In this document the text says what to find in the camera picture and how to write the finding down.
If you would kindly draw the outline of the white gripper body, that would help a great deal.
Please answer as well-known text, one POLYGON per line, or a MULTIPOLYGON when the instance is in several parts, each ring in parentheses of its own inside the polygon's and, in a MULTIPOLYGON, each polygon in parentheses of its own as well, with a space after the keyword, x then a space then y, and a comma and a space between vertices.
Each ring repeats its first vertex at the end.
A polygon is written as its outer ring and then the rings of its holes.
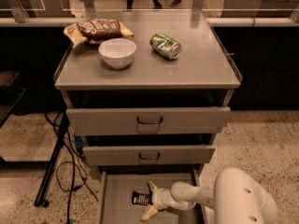
POLYGON ((170 193, 170 188, 157 188, 152 192, 151 201, 158 210, 172 207, 175 203, 170 193))

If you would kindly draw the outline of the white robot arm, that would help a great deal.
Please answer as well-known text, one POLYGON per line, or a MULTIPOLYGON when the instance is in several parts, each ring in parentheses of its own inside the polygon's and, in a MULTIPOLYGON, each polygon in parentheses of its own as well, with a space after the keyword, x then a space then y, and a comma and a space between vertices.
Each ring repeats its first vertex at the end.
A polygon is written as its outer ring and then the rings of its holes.
POLYGON ((216 177, 213 189, 175 182, 158 188, 149 182, 152 195, 141 216, 147 221, 160 210, 191 210, 200 203, 214 210, 216 224, 276 224, 278 207, 272 195, 253 177, 237 168, 226 168, 216 177))

